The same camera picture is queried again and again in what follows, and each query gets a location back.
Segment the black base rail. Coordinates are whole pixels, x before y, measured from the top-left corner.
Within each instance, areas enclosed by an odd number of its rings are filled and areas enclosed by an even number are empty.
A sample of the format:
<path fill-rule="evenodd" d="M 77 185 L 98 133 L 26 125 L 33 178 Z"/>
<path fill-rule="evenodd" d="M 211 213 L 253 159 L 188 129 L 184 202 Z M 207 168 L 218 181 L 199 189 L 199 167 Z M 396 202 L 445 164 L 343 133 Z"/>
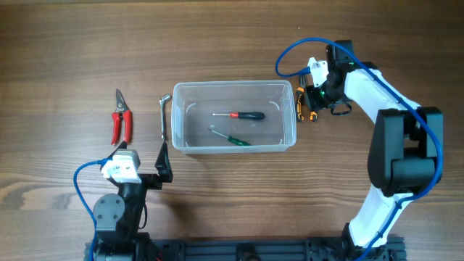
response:
<path fill-rule="evenodd" d="M 183 241 L 154 240 L 145 252 L 132 247 L 103 246 L 84 250 L 85 260 L 355 260 L 347 254 L 347 245 L 337 237 L 304 240 Z"/>

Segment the red handled pruning shears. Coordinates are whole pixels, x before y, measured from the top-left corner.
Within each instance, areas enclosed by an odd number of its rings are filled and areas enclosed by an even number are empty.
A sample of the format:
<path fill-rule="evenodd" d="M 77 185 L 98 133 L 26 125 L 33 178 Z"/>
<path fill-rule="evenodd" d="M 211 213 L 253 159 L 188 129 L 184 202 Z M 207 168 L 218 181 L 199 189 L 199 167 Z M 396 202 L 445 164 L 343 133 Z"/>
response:
<path fill-rule="evenodd" d="M 128 105 L 126 104 L 122 92 L 120 89 L 116 89 L 115 91 L 115 98 L 116 98 L 116 108 L 115 111 L 112 113 L 112 121 L 113 121 L 113 130 L 112 130 L 112 140 L 111 145 L 116 144 L 120 139 L 120 131 L 122 128 L 122 124 L 124 124 L 124 136 L 123 140 L 126 143 L 129 143 L 132 138 L 132 130 L 133 130 L 133 115 L 130 111 Z"/>

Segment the clear plastic container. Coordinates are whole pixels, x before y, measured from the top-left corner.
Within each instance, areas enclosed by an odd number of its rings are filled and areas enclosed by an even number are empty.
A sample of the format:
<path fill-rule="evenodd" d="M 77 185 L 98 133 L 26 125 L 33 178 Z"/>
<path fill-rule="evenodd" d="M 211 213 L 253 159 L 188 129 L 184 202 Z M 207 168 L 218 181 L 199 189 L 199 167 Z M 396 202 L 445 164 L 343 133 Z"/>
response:
<path fill-rule="evenodd" d="M 297 141 L 287 80 L 178 83 L 171 141 L 184 154 L 284 152 Z"/>

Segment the orange black pliers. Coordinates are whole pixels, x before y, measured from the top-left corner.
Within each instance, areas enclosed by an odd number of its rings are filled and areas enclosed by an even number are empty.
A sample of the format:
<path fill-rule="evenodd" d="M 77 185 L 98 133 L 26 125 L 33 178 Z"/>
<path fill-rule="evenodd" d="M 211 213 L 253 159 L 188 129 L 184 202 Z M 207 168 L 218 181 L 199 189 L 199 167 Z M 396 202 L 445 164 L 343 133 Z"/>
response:
<path fill-rule="evenodd" d="M 295 103 L 295 111 L 296 111 L 296 119 L 297 122 L 302 122 L 304 120 L 304 116 L 302 115 L 302 105 L 303 105 L 303 98 L 305 98 L 305 90 L 307 87 L 307 79 L 306 75 L 299 76 L 299 87 L 296 90 L 296 103 Z"/>

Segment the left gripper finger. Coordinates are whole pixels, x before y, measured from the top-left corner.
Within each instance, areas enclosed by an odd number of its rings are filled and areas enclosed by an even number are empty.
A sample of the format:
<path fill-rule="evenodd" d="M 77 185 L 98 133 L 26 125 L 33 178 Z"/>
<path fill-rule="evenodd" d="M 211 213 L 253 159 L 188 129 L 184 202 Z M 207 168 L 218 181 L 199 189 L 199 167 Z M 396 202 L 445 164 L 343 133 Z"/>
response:
<path fill-rule="evenodd" d="M 157 157 L 157 160 L 154 166 L 157 169 L 158 175 L 160 177 L 172 177 L 173 176 L 172 168 L 170 166 L 168 147 L 167 147 L 166 141 L 162 143 L 161 149 L 159 151 L 159 154 L 158 154 L 158 157 Z"/>
<path fill-rule="evenodd" d="M 128 143 L 126 141 L 122 141 L 119 146 L 108 156 L 109 158 L 113 158 L 114 154 L 119 150 L 119 149 L 127 149 Z"/>

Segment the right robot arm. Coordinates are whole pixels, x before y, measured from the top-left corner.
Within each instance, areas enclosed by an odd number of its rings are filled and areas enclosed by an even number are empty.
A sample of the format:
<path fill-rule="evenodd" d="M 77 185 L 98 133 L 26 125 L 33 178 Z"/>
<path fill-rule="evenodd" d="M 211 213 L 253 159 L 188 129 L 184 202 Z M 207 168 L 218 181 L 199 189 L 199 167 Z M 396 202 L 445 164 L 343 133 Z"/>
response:
<path fill-rule="evenodd" d="M 318 112 L 356 103 L 373 121 L 368 153 L 368 195 L 342 232 L 335 254 L 339 260 L 386 258 L 387 236 L 409 203 L 425 196 L 441 179 L 444 164 L 443 115 L 422 107 L 392 87 L 377 67 L 361 62 L 351 40 L 326 41 L 326 60 L 312 58 L 305 72 L 310 119 Z"/>

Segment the black red screwdriver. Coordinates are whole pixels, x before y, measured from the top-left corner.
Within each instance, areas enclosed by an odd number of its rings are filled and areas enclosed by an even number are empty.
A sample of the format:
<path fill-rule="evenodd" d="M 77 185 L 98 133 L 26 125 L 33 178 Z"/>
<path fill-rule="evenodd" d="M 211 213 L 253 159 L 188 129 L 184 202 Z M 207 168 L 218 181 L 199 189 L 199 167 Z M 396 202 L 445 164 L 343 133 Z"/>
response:
<path fill-rule="evenodd" d="M 226 116 L 236 119 L 245 120 L 264 120 L 265 114 L 263 112 L 230 112 L 228 114 L 213 113 L 213 116 Z"/>

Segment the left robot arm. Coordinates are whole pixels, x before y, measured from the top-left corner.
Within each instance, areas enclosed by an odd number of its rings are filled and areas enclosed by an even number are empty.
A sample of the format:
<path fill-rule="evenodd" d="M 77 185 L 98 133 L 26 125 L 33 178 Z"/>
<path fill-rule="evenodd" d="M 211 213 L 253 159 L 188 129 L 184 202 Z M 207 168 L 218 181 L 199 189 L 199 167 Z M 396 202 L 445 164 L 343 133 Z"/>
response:
<path fill-rule="evenodd" d="M 122 142 L 108 158 L 98 162 L 105 179 L 117 187 L 116 194 L 102 196 L 90 211 L 95 234 L 87 243 L 85 260 L 161 260 L 148 233 L 146 193 L 160 190 L 173 181 L 173 172 L 164 142 L 154 164 L 155 174 L 140 174 L 138 152 Z"/>

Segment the green handled screwdriver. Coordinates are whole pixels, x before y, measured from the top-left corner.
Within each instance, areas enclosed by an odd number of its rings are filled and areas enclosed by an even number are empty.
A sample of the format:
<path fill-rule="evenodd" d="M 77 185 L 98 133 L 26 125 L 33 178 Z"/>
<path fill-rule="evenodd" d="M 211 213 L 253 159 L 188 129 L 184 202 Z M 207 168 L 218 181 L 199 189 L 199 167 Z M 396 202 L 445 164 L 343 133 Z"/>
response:
<path fill-rule="evenodd" d="M 237 146 L 250 146 L 249 143 L 247 143 L 247 142 L 245 142 L 245 141 L 242 141 L 242 140 L 240 140 L 240 139 L 238 139 L 238 138 L 234 138 L 233 136 L 227 136 L 227 135 L 225 135 L 225 134 L 219 133 L 219 132 L 217 132 L 216 130 L 212 130 L 212 129 L 210 129 L 210 128 L 208 128 L 208 130 L 209 130 L 210 132 L 214 133 L 214 134 L 217 134 L 217 135 L 219 135 L 219 136 L 225 138 L 228 142 L 230 142 L 230 143 L 232 143 L 232 144 L 235 144 L 235 145 L 237 145 Z"/>

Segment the silver socket wrench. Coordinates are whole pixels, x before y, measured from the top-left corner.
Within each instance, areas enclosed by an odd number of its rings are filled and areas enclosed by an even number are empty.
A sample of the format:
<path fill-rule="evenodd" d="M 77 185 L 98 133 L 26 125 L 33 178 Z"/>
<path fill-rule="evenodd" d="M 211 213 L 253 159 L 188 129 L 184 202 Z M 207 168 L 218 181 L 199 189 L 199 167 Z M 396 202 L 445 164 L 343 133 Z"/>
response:
<path fill-rule="evenodd" d="M 166 120 L 165 120 L 165 104 L 171 100 L 172 96 L 170 94 L 165 94 L 159 99 L 160 105 L 160 117 L 161 117 L 161 137 L 163 141 L 166 141 Z"/>

